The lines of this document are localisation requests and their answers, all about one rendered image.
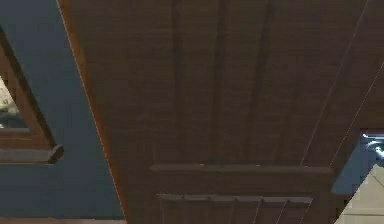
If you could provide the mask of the brown framed window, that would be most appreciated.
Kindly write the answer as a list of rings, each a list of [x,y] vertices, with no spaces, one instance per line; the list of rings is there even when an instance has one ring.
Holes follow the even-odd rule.
[[[63,155],[0,26],[0,164],[55,164]]]

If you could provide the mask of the dark brown wooden wardrobe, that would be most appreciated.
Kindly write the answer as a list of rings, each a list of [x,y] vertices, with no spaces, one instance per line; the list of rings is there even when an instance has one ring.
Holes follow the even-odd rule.
[[[384,0],[58,0],[127,224],[342,224]]]

